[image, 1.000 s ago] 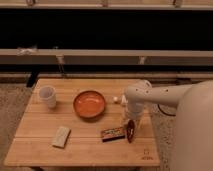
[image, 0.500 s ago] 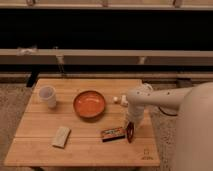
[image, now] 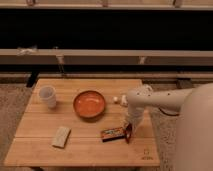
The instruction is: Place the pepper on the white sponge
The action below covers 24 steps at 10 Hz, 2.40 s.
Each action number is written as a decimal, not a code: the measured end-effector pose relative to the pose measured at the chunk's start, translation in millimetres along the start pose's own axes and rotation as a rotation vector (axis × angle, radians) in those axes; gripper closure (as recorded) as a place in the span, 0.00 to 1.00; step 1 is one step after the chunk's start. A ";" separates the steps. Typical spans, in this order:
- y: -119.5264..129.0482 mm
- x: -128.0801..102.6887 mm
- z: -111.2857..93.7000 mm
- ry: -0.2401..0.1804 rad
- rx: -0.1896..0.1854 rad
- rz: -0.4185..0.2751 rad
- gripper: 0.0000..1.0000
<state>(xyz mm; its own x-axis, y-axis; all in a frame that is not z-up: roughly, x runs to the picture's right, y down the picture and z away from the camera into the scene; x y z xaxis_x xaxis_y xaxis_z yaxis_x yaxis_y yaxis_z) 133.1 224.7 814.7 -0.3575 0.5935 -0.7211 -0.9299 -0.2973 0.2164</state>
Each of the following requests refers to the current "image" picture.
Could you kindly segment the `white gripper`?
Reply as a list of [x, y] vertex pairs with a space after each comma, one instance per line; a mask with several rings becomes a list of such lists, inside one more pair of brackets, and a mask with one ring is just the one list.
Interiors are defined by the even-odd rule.
[[125, 114], [123, 129], [126, 130], [129, 124], [132, 125], [133, 129], [136, 129], [143, 119], [143, 112], [144, 110], [142, 108], [129, 107], [127, 113]]

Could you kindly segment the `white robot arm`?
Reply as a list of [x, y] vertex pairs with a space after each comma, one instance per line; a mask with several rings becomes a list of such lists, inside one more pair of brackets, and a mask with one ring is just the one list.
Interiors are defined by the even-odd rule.
[[126, 99], [126, 122], [133, 130], [147, 106], [179, 114], [173, 171], [213, 171], [213, 83], [169, 91], [143, 85], [129, 90]]

